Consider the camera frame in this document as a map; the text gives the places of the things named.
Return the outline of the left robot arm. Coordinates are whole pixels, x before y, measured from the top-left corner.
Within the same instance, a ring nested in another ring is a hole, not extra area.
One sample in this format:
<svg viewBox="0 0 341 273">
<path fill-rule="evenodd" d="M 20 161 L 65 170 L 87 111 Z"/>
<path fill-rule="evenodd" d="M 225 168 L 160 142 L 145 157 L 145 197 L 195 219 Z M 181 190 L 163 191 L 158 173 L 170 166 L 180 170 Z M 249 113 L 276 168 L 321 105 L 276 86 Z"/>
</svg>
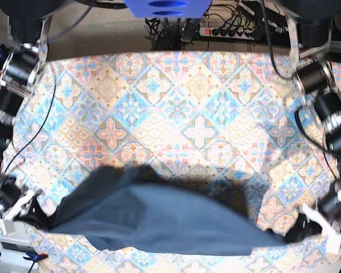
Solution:
<svg viewBox="0 0 341 273">
<path fill-rule="evenodd" d="M 320 120 L 325 142 L 317 147 L 335 158 L 339 173 L 325 196 L 300 206 L 285 239 L 295 243 L 320 234 L 327 239 L 326 252 L 341 255 L 341 92 L 326 60 L 341 1 L 276 1 L 276 5 L 285 13 L 290 39 L 289 80 L 301 93 L 303 106 L 313 108 Z"/>
</svg>

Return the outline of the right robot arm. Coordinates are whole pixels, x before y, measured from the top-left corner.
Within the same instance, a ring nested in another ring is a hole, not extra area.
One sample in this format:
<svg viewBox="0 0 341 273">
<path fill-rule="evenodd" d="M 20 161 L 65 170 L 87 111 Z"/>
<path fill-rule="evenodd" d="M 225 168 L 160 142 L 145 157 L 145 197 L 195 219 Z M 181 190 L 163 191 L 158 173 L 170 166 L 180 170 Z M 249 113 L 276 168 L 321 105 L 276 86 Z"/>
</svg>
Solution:
<svg viewBox="0 0 341 273">
<path fill-rule="evenodd" d="M 53 14 L 70 1 L 0 1 L 8 17 L 10 49 L 0 46 L 0 230 L 15 232 L 22 221 L 45 229 L 52 222 L 39 208 L 41 190 L 19 188 L 15 177 L 2 169 L 3 153 L 13 141 L 22 102 L 34 94 L 48 54 L 48 33 Z"/>
</svg>

